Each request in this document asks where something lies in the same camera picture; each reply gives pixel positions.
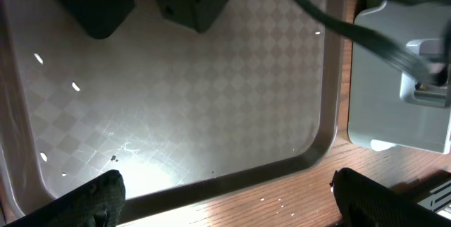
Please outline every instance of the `wooden surface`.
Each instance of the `wooden surface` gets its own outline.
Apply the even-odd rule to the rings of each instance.
[[[356,0],[348,0],[352,22]],[[451,158],[406,147],[375,152],[353,145],[347,136],[352,43],[345,41],[339,130],[326,158],[310,171],[205,204],[148,218],[143,226],[334,226],[341,220],[330,192],[335,170],[353,168],[386,187],[451,171]]]

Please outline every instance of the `tray rim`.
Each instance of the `tray rim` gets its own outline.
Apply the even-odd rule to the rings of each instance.
[[[326,0],[326,11],[336,18],[343,18],[345,0]],[[342,37],[326,29],[324,45],[327,48],[324,48],[319,129],[311,146],[305,152],[295,157],[263,166],[128,199],[125,201],[122,209],[119,224],[136,221],[164,211],[210,200],[214,197],[235,193],[243,189],[249,189],[315,167],[325,157],[335,139],[338,129],[338,110],[340,104]],[[25,123],[22,123],[18,128],[21,134],[20,138],[32,140],[23,89],[18,77],[18,67],[13,53],[3,0],[0,0],[0,61],[0,69],[2,66],[13,68],[9,69],[4,74],[4,77],[8,78],[9,84],[11,83],[15,86],[4,87],[4,84],[0,83],[0,90],[7,92],[6,99],[0,97],[0,104],[2,106],[5,106],[4,104],[9,105],[11,104],[11,100],[14,100],[13,103],[16,104],[14,111],[16,112],[13,118],[15,121],[25,120]],[[2,116],[9,116],[8,110],[5,111],[3,109],[2,111],[0,109],[0,117]],[[34,144],[32,146],[33,151],[26,152],[25,156],[24,154],[19,154],[18,151],[10,154],[10,151],[7,154],[9,159],[7,159],[4,152],[7,151],[6,148],[8,147],[4,147],[4,143],[12,147],[11,145],[19,142],[18,139],[20,139],[16,138],[14,134],[5,135],[5,133],[12,132],[12,124],[10,125],[10,129],[5,127],[0,128],[0,133],[3,134],[0,137],[0,176],[6,194],[6,203],[19,218],[52,202],[54,198],[47,192],[44,181],[42,180]],[[25,161],[27,162],[31,161],[36,163],[28,164],[25,168],[30,171],[28,175],[31,175],[31,178],[33,176],[36,178],[33,180],[39,180],[40,182],[33,186],[26,186],[21,191],[18,191],[17,188],[14,188],[15,186],[13,184],[23,181],[23,170],[19,168],[20,164],[11,164],[8,166],[7,162],[23,159],[26,159]],[[34,197],[32,204],[26,204],[20,201],[19,197],[26,198],[29,196]]]

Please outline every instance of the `gray tray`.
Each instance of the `gray tray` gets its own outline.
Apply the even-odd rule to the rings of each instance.
[[[343,0],[314,1],[341,17]],[[340,38],[292,0],[230,0],[202,35],[136,4],[95,40],[56,0],[1,0],[0,166],[17,216],[118,169],[132,221],[307,169],[330,147]]]

